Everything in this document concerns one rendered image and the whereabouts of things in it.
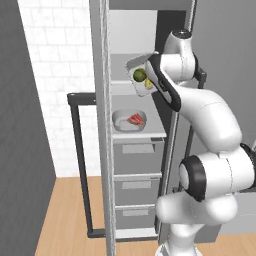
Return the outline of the white vegetable container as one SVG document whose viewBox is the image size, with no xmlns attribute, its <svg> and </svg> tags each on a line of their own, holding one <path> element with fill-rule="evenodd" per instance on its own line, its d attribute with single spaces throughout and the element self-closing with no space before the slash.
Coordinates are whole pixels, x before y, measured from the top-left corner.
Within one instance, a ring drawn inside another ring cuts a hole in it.
<svg viewBox="0 0 256 256">
<path fill-rule="evenodd" d="M 146 72 L 145 64 L 146 64 L 146 61 L 148 60 L 149 57 L 150 57 L 150 54 L 141 55 L 141 56 L 138 56 L 134 59 L 129 60 L 126 63 L 127 74 L 128 74 L 128 76 L 131 80 L 131 83 L 133 84 L 133 86 L 135 88 L 136 93 L 140 97 L 144 97 L 146 95 L 152 94 L 152 93 L 157 91 L 157 88 L 155 87 L 154 84 L 153 84 L 153 87 L 151 89 L 146 89 L 145 88 L 144 83 L 145 83 L 146 79 L 149 79 L 148 76 L 143 82 L 136 82 L 133 79 L 133 73 L 136 69 L 143 68 Z"/>
</svg>

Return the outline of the grey fridge freezer cabinet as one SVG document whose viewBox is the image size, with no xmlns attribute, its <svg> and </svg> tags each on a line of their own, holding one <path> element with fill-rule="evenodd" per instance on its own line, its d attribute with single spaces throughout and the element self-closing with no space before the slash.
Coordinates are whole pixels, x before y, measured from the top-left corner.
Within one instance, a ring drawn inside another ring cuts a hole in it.
<svg viewBox="0 0 256 256">
<path fill-rule="evenodd" d="M 110 0 L 111 97 L 139 96 L 129 80 L 126 63 L 138 56 L 162 51 L 169 33 L 188 28 L 193 20 L 195 0 Z M 166 143 L 171 124 L 171 110 L 158 91 L 151 96 L 164 130 L 161 171 L 166 159 Z M 117 229 L 118 242 L 156 239 L 152 228 Z"/>
</svg>

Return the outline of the grey freezer drawer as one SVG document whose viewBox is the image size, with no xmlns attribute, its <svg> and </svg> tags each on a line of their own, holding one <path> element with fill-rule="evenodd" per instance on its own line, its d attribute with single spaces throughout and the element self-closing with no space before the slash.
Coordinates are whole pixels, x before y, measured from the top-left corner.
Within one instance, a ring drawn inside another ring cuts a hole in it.
<svg viewBox="0 0 256 256">
<path fill-rule="evenodd" d="M 154 153 L 123 154 L 127 144 L 152 144 Z M 161 171 L 164 149 L 163 138 L 121 139 L 114 143 L 114 171 L 116 174 L 149 174 Z"/>
<path fill-rule="evenodd" d="M 123 210 L 146 209 L 149 210 L 147 216 L 124 217 Z M 152 228 L 155 222 L 155 205 L 126 205 L 116 206 L 116 228 L 117 229 L 136 229 L 136 228 Z"/>
<path fill-rule="evenodd" d="M 159 190 L 161 173 L 123 174 L 114 176 L 115 203 L 117 206 L 154 204 Z M 122 182 L 151 181 L 148 189 L 122 189 Z"/>
</svg>

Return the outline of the green lime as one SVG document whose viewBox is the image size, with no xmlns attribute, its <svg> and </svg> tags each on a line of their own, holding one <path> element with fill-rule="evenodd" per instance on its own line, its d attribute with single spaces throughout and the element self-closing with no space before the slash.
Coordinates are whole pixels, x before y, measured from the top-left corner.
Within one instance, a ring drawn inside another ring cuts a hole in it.
<svg viewBox="0 0 256 256">
<path fill-rule="evenodd" d="M 143 82 L 146 78 L 147 78 L 147 75 L 143 68 L 138 68 L 133 73 L 133 79 L 136 82 Z"/>
</svg>

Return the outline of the red steak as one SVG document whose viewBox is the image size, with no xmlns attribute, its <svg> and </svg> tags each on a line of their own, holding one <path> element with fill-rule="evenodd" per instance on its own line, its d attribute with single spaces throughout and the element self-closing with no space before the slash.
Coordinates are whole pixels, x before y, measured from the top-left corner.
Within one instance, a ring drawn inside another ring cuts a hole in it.
<svg viewBox="0 0 256 256">
<path fill-rule="evenodd" d="M 127 121 L 131 124 L 134 124 L 134 125 L 138 125 L 138 126 L 143 126 L 144 125 L 144 121 L 142 119 L 142 117 L 136 113 L 134 115 L 131 115 Z"/>
</svg>

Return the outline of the grey freezer rack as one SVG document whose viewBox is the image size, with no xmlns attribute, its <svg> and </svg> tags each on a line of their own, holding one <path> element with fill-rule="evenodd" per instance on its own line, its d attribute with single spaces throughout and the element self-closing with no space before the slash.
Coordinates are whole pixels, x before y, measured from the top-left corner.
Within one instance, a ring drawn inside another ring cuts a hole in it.
<svg viewBox="0 0 256 256">
<path fill-rule="evenodd" d="M 113 96 L 112 114 L 119 109 L 141 110 L 146 114 L 147 122 L 144 129 L 140 132 L 119 132 L 114 128 L 112 121 L 112 137 L 114 139 L 159 138 L 166 136 L 166 132 L 151 96 Z"/>
</svg>

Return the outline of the grey freezer door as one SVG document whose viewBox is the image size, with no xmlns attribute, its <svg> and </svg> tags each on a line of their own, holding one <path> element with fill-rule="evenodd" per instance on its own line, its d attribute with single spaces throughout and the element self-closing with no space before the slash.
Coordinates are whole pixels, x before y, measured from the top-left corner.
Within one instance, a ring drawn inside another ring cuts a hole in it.
<svg viewBox="0 0 256 256">
<path fill-rule="evenodd" d="M 107 256 L 116 256 L 109 0 L 89 0 Z"/>
</svg>

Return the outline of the white meat container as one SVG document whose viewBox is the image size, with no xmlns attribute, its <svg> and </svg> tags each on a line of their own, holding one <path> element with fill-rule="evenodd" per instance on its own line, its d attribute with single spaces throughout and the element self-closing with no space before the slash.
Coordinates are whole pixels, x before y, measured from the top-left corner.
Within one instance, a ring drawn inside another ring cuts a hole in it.
<svg viewBox="0 0 256 256">
<path fill-rule="evenodd" d="M 144 121 L 143 126 L 134 125 L 127 121 L 131 115 L 136 113 L 142 117 Z M 119 132 L 140 132 L 146 125 L 147 117 L 143 111 L 138 109 L 119 109 L 112 114 L 112 121 L 114 128 Z"/>
</svg>

